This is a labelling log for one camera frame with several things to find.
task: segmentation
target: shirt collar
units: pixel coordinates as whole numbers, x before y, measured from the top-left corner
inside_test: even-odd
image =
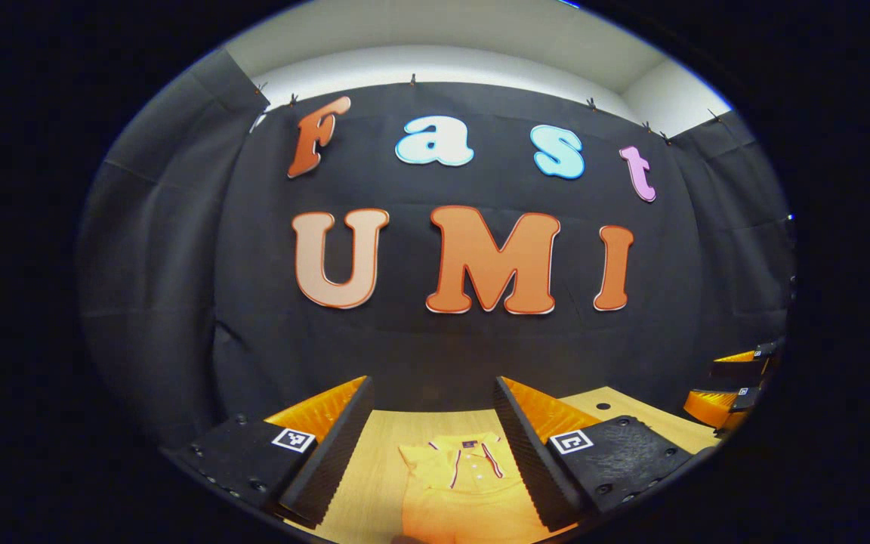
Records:
[[[473,447],[462,447],[462,442],[472,440],[476,441],[476,443],[473,444]],[[440,436],[432,438],[432,440],[429,441],[429,444],[434,444],[439,451],[461,450],[462,453],[465,453],[466,455],[486,457],[486,451],[483,449],[483,444],[488,447],[489,451],[492,451],[493,445],[498,444],[498,442],[501,442],[501,438],[495,433],[459,434],[458,436],[446,436],[445,434],[440,434]]]

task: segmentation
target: peach letter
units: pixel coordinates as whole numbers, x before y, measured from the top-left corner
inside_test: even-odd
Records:
[[[304,117],[298,123],[301,134],[298,137],[298,148],[294,154],[294,162],[287,168],[287,177],[294,179],[303,173],[311,172],[321,164],[321,154],[316,151],[317,145],[328,145],[335,133],[335,114],[342,115],[351,107],[349,97],[340,97]]]
[[[438,290],[425,301],[429,310],[463,314],[472,308],[472,299],[465,294],[466,271],[486,312],[495,309],[513,275],[515,287],[505,299],[505,310],[548,314],[556,307],[556,300],[549,296],[553,239],[560,231],[555,217],[524,214],[515,221],[501,250],[479,210],[442,206],[432,211],[431,220],[442,230],[442,264]]]
[[[311,212],[294,218],[298,250],[294,270],[304,296],[321,306],[346,310],[372,297],[378,275],[378,232],[387,224],[387,212],[374,208],[353,210],[344,223],[355,231],[351,279],[334,283],[324,275],[325,235],[335,224],[329,213]]]
[[[608,224],[600,228],[600,238],[606,245],[606,261],[603,266],[603,286],[593,300],[593,306],[600,312],[610,312],[626,306],[626,257],[629,247],[633,245],[633,233]]]

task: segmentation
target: table surface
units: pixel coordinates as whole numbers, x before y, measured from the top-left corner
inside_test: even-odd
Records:
[[[600,420],[616,416],[636,417],[691,454],[720,441],[714,437],[711,427],[673,416],[610,387],[561,400]],[[599,410],[599,403],[608,403],[608,409]],[[390,544],[401,535],[401,502],[408,484],[408,469],[398,447],[403,444],[425,444],[438,434],[474,434],[483,431],[492,431],[505,437],[494,410],[452,413],[374,410],[365,424],[324,522],[314,530],[287,523],[342,544]],[[528,493],[525,493],[525,500],[531,500]],[[573,527],[564,527],[550,535],[563,533]],[[538,538],[514,544],[528,544],[531,541],[538,541]]]

